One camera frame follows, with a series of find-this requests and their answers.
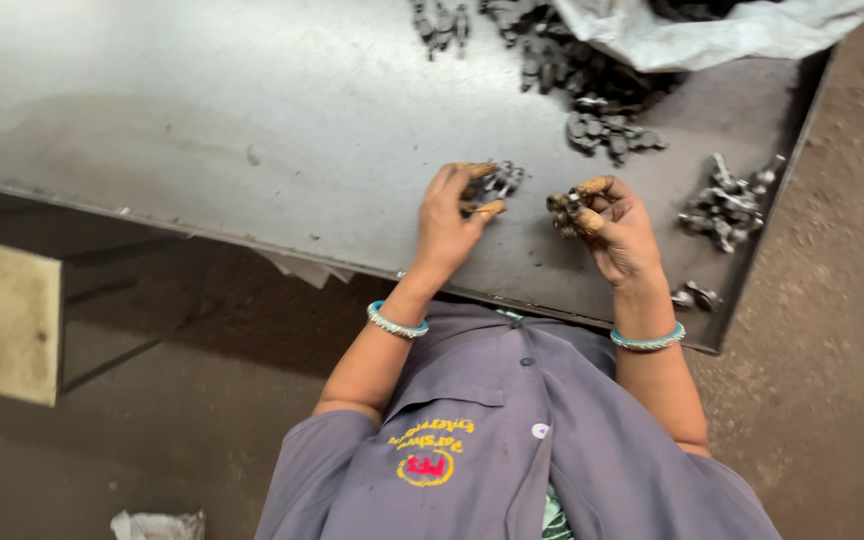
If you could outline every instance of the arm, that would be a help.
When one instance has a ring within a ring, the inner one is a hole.
[[[629,339],[668,336],[675,330],[675,312],[645,204],[619,179],[609,178],[607,197],[597,196],[592,210],[583,212],[605,218],[589,249],[613,286],[615,329]],[[706,416],[682,346],[654,351],[620,347],[615,381],[685,452],[710,455]]]
[[[418,213],[415,258],[379,308],[391,322],[407,327],[421,325],[432,296],[465,262],[479,240],[486,221],[482,214],[474,213],[467,220],[459,214],[459,196],[470,178],[467,170],[450,164],[442,167],[426,188]],[[411,348],[412,340],[366,323],[325,382],[312,414],[359,411],[378,425]]]

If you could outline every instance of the beige board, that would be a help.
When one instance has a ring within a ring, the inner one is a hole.
[[[62,263],[0,245],[0,394],[54,406]]]

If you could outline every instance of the hand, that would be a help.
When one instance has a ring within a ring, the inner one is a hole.
[[[604,218],[598,235],[588,240],[588,250],[602,275],[622,289],[661,275],[663,269],[645,204],[620,179],[606,178],[606,196],[596,195],[592,209],[580,212],[594,211]]]
[[[421,273],[439,287],[469,258],[486,222],[480,213],[468,219],[459,213],[459,196],[471,178],[454,163],[443,166],[418,210],[418,248],[409,273]]]

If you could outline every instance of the gray work shirt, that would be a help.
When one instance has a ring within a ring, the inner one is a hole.
[[[741,477],[683,452],[613,381],[608,339],[433,302],[381,427],[333,411],[282,441],[256,540],[779,538]]]

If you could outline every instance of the bangle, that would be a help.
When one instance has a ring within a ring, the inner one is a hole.
[[[657,351],[660,349],[666,349],[667,347],[671,347],[682,341],[682,338],[686,337],[686,327],[683,326],[682,323],[676,321],[675,331],[666,335],[666,337],[660,337],[658,339],[626,339],[619,335],[615,328],[612,329],[609,336],[615,345],[624,349],[630,349],[633,351]]]
[[[419,327],[409,327],[397,325],[389,319],[386,319],[378,312],[378,309],[381,308],[383,304],[385,304],[385,300],[373,301],[368,305],[368,308],[366,308],[368,320],[378,325],[380,329],[400,338],[409,339],[421,338],[428,333],[429,325],[425,320],[422,321],[422,325]]]

